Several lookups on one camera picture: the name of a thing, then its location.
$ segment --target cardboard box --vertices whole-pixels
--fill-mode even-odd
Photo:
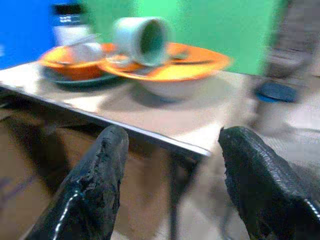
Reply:
[[[51,200],[45,181],[8,125],[14,111],[0,111],[0,239],[17,240]]]
[[[58,128],[70,166],[75,166],[100,131],[91,134]],[[149,240],[168,212],[169,154],[152,144],[130,138],[125,173],[120,187],[120,208],[115,230],[131,240]]]

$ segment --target orange bowl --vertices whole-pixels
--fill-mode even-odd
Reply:
[[[110,52],[114,49],[113,45],[102,44],[104,52]],[[69,77],[73,81],[87,80],[101,77],[103,71],[98,67],[100,60],[81,63],[72,63],[73,55],[70,47],[58,46],[44,53],[39,63]]]

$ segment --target white mug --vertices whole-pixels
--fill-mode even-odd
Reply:
[[[168,30],[162,18],[123,17],[114,23],[113,32],[116,54],[127,57],[124,61],[114,62],[119,67],[131,62],[154,67],[166,61]]]

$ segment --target floor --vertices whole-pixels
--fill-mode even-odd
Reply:
[[[283,132],[271,136],[263,134],[260,136],[289,162],[313,168],[313,173],[319,180],[320,164],[317,156],[320,154],[320,142],[317,139],[320,139],[320,78],[309,76],[306,85],[307,87],[300,89],[299,103],[287,109],[289,114],[286,114],[283,121],[285,123]],[[256,117],[253,111],[256,105],[254,97],[248,94],[244,104],[246,115],[242,124],[246,125]],[[309,161],[301,161],[306,158],[306,155]],[[213,150],[212,157],[200,166],[193,185],[182,198],[179,206],[179,239],[249,239],[245,225],[231,205],[224,184],[224,172],[222,151],[217,146]],[[221,226],[227,214],[230,214],[230,220],[226,231],[231,238],[224,238],[221,233]],[[159,227],[153,240],[169,239],[168,226],[167,218]],[[126,240],[127,238],[114,232],[111,239]]]

